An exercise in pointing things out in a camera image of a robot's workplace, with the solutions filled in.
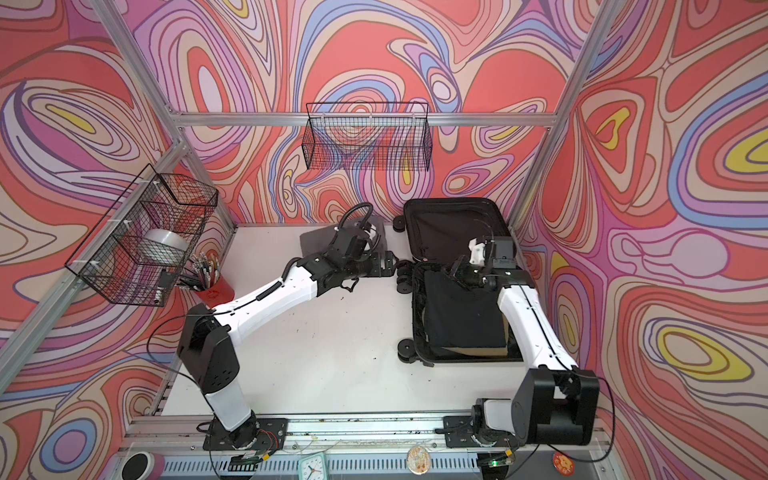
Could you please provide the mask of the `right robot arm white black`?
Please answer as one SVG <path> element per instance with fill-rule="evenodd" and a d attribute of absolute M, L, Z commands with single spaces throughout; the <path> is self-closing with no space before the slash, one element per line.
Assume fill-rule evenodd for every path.
<path fill-rule="evenodd" d="M 465 264 L 451 268 L 449 278 L 472 292 L 497 295 L 496 304 L 527 367 L 513 398 L 480 398 L 473 405 L 473 440 L 484 446 L 507 440 L 516 447 L 589 444 L 600 381 L 594 372 L 581 369 L 561 344 L 528 272 Z"/>

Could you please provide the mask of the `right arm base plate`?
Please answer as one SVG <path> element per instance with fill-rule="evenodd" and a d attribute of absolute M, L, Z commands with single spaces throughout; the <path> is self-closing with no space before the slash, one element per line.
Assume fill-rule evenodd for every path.
<path fill-rule="evenodd" d="M 444 437 L 448 448 L 510 448 L 520 447 L 511 432 L 496 430 L 484 426 L 471 415 L 444 416 L 442 425 L 434 430 Z"/>

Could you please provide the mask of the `khaki shorts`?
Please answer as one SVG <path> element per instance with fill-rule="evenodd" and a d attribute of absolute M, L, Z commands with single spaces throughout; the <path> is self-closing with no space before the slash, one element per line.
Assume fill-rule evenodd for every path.
<path fill-rule="evenodd" d="M 421 314 L 426 345 L 441 354 L 501 357 L 507 352 L 507 323 L 497 307 L 470 311 Z"/>

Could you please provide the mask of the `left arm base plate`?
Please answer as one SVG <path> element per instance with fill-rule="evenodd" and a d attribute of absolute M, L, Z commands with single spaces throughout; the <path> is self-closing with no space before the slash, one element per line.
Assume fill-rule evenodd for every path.
<path fill-rule="evenodd" d="M 214 417 L 211 421 L 199 424 L 197 431 L 205 435 L 203 448 L 206 451 L 274 453 L 283 448 L 288 426 L 287 418 L 254 417 L 230 432 Z"/>

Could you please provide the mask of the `black t-shirt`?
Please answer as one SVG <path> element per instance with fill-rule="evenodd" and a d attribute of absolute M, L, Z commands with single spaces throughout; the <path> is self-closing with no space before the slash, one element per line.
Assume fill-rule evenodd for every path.
<path fill-rule="evenodd" d="M 503 348 L 507 330 L 498 292 L 465 288 L 442 272 L 424 274 L 427 341 L 440 348 Z"/>

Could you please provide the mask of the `grey towel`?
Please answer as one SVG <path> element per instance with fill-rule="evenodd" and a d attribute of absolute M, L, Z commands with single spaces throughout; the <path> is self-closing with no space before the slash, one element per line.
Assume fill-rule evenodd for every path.
<path fill-rule="evenodd" d="M 373 215 L 369 219 L 369 222 L 375 228 L 377 236 L 380 239 L 375 251 L 384 253 L 387 250 L 384 219 Z M 333 236 L 335 235 L 335 228 L 336 225 L 330 225 L 301 234 L 299 237 L 301 256 L 305 257 L 323 251 L 331 243 Z"/>

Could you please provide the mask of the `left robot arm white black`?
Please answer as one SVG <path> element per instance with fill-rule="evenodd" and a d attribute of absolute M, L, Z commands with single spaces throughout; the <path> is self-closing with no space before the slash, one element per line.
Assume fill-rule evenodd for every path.
<path fill-rule="evenodd" d="M 272 283 L 214 309 L 200 303 L 185 317 L 177 356 L 213 413 L 209 450 L 251 449 L 261 425 L 238 380 L 236 347 L 269 321 L 335 288 L 349 292 L 362 278 L 392 277 L 391 251 L 335 263 L 322 253 L 293 258 Z"/>

